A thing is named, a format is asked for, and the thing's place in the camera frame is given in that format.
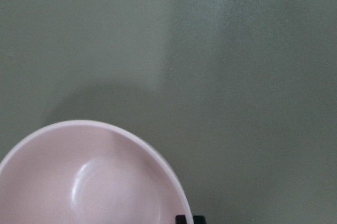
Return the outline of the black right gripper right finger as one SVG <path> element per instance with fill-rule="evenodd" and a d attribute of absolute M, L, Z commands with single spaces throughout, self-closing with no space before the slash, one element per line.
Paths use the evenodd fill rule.
<path fill-rule="evenodd" d="M 203 215 L 194 215 L 193 222 L 194 224 L 206 224 L 206 219 Z"/>

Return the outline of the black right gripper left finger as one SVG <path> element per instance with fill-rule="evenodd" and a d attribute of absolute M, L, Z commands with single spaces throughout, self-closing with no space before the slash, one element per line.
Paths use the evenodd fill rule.
<path fill-rule="evenodd" d="M 175 217 L 176 224 L 186 224 L 186 216 L 185 215 L 177 215 Z"/>

